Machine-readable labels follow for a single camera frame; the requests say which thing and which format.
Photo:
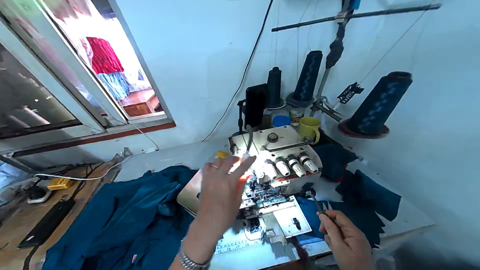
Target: blue lid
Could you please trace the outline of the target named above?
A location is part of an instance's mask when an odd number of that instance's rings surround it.
[[[284,125],[290,125],[290,122],[292,122],[290,117],[285,115],[277,115],[273,118],[272,124],[274,127],[279,127]]]

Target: measuring ruler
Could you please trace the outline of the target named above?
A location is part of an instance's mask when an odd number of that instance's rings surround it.
[[[262,242],[261,240],[225,241],[224,243],[218,242],[218,244],[216,245],[215,253],[213,254],[213,259],[226,256],[226,255],[244,252],[247,250],[262,248],[265,245],[269,245],[269,244]]]

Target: mug handle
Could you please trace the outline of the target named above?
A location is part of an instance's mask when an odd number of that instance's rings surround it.
[[[315,129],[315,133],[317,133],[315,136],[315,141],[312,143],[314,145],[318,144],[318,141],[320,140],[320,132],[318,131],[318,129]]]

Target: window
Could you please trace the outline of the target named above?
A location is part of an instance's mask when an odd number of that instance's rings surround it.
[[[0,17],[0,152],[168,120],[108,1],[3,0]]]

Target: red base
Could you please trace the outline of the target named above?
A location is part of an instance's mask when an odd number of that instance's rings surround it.
[[[386,137],[390,133],[390,129],[386,125],[384,125],[379,134],[375,134],[375,135],[358,134],[356,132],[351,131],[348,128],[347,124],[348,124],[349,121],[350,121],[350,119],[347,119],[345,121],[342,121],[342,122],[338,123],[338,125],[336,126],[338,128],[338,130],[343,135],[348,136],[348,137],[361,138],[361,139],[381,139],[381,138]]]

